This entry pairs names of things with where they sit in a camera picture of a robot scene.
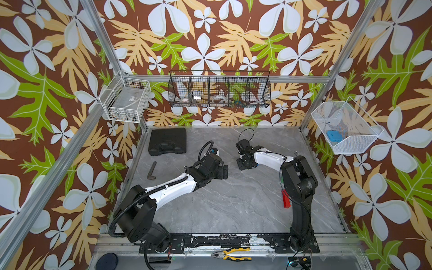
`black carrying case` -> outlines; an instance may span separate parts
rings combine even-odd
[[[149,154],[160,156],[167,153],[186,153],[186,129],[184,127],[152,130]]]

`gray marble surface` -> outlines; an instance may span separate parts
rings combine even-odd
[[[140,184],[150,187],[162,184],[184,172],[184,166],[191,166],[198,159],[202,145],[209,140],[220,151],[220,157],[229,166],[226,180],[213,179],[207,186],[183,195],[166,204],[155,214],[154,221],[160,222],[170,232],[183,233],[269,233],[288,232],[292,222],[292,207],[283,207],[279,173],[269,167],[240,171],[236,159],[239,157],[235,143],[245,129],[206,127],[187,128],[187,153],[150,156],[147,137],[143,153],[130,187]],[[245,135],[250,138],[252,131]],[[294,156],[294,151],[305,156],[310,164],[315,162],[301,134],[296,127],[259,127],[251,145],[261,145],[270,151]],[[147,173],[157,161],[153,176]],[[313,164],[316,175],[318,166]],[[337,212],[331,202],[324,179],[318,177],[318,187],[312,202],[312,227],[316,233],[341,233]]]

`black wire basket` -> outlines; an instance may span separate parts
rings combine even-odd
[[[266,108],[270,105],[270,72],[214,71],[221,75],[194,75],[201,71],[169,72],[171,107]]]

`black round disc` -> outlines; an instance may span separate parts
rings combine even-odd
[[[96,263],[96,270],[115,270],[118,265],[118,257],[114,253],[104,254]]]

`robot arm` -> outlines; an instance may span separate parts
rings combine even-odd
[[[201,152],[208,144],[209,149],[201,159]],[[223,164],[215,154],[217,149],[212,146],[213,141],[206,143],[200,151],[199,160],[185,167],[185,172],[178,177],[145,189],[140,185],[132,187],[115,211],[108,233],[112,237],[126,236],[130,242],[147,241],[156,250],[164,251],[168,247],[170,234],[160,223],[153,222],[155,212],[179,196],[206,186],[212,179],[228,178],[228,166]],[[116,224],[123,234],[114,232]]]
[[[266,165],[282,173],[285,191],[294,203],[292,206],[292,225],[290,228],[291,249],[295,252],[314,246],[316,240],[311,226],[311,205],[318,181],[306,158],[291,157],[270,152],[262,146],[252,147],[247,139],[235,145],[240,154],[237,165],[240,170]]]

